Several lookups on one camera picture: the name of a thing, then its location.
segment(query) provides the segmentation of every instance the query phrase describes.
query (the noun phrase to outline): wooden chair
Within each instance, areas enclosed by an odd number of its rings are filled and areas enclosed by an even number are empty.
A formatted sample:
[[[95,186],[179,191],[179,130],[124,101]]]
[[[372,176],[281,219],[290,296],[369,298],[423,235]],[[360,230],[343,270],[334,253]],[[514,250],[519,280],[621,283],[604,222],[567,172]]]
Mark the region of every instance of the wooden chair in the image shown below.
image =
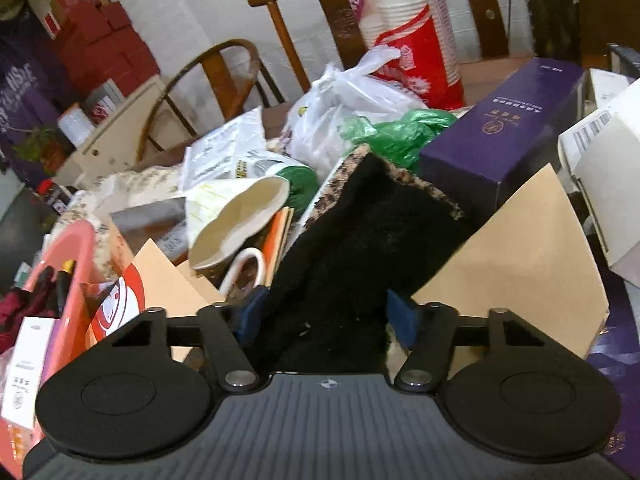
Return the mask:
[[[348,0],[319,0],[326,16],[335,46],[345,68],[356,65],[367,51]],[[293,45],[277,0],[249,0],[252,7],[267,6],[282,46],[303,91],[310,88],[309,79]],[[509,55],[509,41],[504,30],[498,0],[469,0],[476,22],[483,59]]]
[[[362,36],[360,35],[360,29],[356,22],[353,11],[348,0],[319,0],[324,15],[329,23],[331,34],[334,37],[335,46],[338,49],[338,54],[342,60],[342,64],[345,68],[351,68],[357,65],[360,58],[367,51]],[[289,62],[293,68],[293,72],[298,78],[300,86],[303,91],[307,92],[311,87],[308,76],[306,76],[305,69],[302,67],[300,57],[296,52],[296,48],[293,45],[293,40],[287,30],[287,25],[284,23],[282,13],[278,7],[277,0],[249,0],[249,5],[252,7],[267,6],[271,19],[276,27],[276,31],[282,42]]]
[[[225,60],[222,57],[222,51],[230,48],[230,47],[242,47],[249,54],[249,71],[247,76],[245,77],[244,82],[241,85],[241,88],[236,87],[236,83],[234,82],[231,74],[229,72],[228,67],[226,66]],[[280,90],[274,83],[271,75],[268,70],[263,65],[260,57],[258,56],[258,49],[255,45],[248,40],[228,40],[224,43],[217,44],[211,47],[206,52],[200,54],[197,58],[193,59],[190,63],[188,63],[177,75],[171,79],[169,84],[166,86],[154,106],[151,108],[151,112],[146,118],[146,122],[144,127],[142,128],[142,134],[140,135],[140,140],[138,142],[138,150],[136,152],[136,161],[142,161],[145,155],[146,143],[149,142],[156,150],[160,152],[164,152],[164,148],[162,148],[152,137],[151,131],[153,127],[154,120],[158,111],[163,103],[167,103],[169,108],[174,112],[174,114],[178,117],[182,125],[185,127],[187,132],[191,137],[197,137],[198,133],[191,125],[191,123],[187,120],[187,118],[181,113],[175,104],[174,100],[171,99],[169,93],[171,90],[180,82],[180,80],[189,73],[196,65],[201,65],[204,70],[207,79],[211,85],[211,89],[218,100],[218,104],[220,105],[220,109],[222,110],[222,115],[225,118],[225,121],[233,119],[238,115],[244,112],[243,106],[246,102],[251,90],[255,87],[260,95],[262,103],[265,108],[270,106],[269,99],[267,94],[264,91],[264,88],[258,81],[258,73],[262,74],[264,81],[267,83],[267,86],[270,88],[273,93],[276,101],[282,104],[284,99]]]

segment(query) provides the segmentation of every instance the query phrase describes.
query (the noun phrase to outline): green plastic bag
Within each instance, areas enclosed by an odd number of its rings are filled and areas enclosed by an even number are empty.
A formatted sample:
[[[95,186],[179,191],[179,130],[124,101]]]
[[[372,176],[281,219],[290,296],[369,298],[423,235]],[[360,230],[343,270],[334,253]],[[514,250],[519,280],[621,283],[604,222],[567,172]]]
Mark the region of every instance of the green plastic bag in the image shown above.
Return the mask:
[[[411,110],[398,121],[371,124],[366,117],[350,117],[340,136],[353,144],[367,143],[376,155],[415,171],[420,149],[456,121],[444,110]]]

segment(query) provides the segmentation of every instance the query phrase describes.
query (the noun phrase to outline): black fuzzy cloth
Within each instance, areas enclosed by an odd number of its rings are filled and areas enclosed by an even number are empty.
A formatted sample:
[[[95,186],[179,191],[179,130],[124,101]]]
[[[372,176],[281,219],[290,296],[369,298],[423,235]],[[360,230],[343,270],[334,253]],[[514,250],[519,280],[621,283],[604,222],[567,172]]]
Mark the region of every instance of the black fuzzy cloth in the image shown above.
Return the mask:
[[[257,372],[385,370],[386,291],[412,295],[472,234],[452,206],[400,184],[373,154],[302,233],[274,278],[246,355]]]

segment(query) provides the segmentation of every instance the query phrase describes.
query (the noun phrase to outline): green plant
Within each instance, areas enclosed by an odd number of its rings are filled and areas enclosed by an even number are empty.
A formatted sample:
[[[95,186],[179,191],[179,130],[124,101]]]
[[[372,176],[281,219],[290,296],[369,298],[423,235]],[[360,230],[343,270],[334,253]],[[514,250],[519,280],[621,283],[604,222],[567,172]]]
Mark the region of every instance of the green plant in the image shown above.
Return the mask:
[[[28,133],[28,135],[23,142],[14,146],[14,152],[22,160],[28,160],[30,162],[40,161],[44,151],[53,140],[55,129],[40,126],[38,128],[32,128],[31,130],[21,131]]]

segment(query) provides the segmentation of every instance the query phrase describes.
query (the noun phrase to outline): circular pad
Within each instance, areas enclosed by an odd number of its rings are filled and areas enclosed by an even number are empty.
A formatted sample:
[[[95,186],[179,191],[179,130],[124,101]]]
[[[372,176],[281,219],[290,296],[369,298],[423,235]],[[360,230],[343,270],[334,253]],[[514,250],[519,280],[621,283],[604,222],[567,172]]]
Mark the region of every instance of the circular pad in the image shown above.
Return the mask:
[[[89,357],[60,370],[36,399],[44,433],[67,454],[130,460],[168,452],[210,413],[204,378],[166,355],[121,347]]]
[[[620,412],[613,384],[591,365],[530,347],[510,347],[463,368],[442,399],[463,436],[535,462],[601,449]]]

